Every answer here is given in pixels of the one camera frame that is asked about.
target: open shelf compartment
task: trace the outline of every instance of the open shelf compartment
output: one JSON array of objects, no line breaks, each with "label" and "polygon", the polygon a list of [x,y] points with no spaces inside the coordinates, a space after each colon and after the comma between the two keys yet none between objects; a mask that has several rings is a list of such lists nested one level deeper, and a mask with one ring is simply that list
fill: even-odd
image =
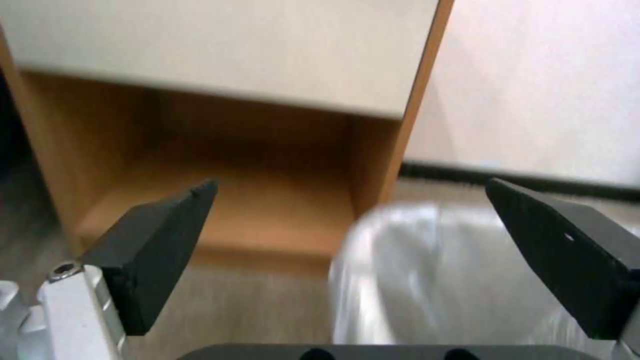
[{"label": "open shelf compartment", "polygon": [[380,201],[397,119],[24,73],[56,169],[44,171],[76,252],[129,208],[213,178],[197,255],[326,269]]}]

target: screw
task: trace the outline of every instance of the screw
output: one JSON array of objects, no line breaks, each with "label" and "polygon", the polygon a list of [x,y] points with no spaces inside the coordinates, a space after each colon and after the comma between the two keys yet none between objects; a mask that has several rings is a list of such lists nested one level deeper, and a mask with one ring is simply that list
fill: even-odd
[{"label": "screw", "polygon": [[47,274],[47,280],[49,280],[50,284],[53,284],[56,281],[66,279],[83,271],[84,268],[79,262],[65,261],[54,267],[53,270]]}]

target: plastic bag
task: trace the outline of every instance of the plastic bag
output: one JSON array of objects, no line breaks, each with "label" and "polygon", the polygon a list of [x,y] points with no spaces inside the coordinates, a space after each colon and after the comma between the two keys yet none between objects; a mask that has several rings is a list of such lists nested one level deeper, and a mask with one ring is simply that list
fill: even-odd
[{"label": "plastic bag", "polygon": [[608,359],[529,268],[492,208],[364,216],[330,270],[338,344],[546,344]]}]

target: gray carpet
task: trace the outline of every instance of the gray carpet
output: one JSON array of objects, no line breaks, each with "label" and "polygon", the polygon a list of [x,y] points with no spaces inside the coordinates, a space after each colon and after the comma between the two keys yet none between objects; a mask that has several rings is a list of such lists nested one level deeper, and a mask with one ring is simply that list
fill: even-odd
[{"label": "gray carpet", "polygon": [[[422,181],[399,181],[394,199],[489,206],[481,188]],[[635,206],[579,200],[640,224]],[[0,279],[34,302],[47,271],[69,257],[36,165],[16,166],[0,179]],[[191,266],[153,329],[129,342],[139,359],[176,359],[213,343],[328,343],[330,319],[322,279]]]}]

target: white wall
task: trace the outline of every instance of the white wall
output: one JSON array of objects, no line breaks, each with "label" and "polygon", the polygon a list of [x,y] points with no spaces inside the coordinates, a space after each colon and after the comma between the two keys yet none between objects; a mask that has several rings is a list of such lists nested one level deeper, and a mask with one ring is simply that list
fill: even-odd
[{"label": "white wall", "polygon": [[458,0],[406,159],[640,186],[640,1]]}]

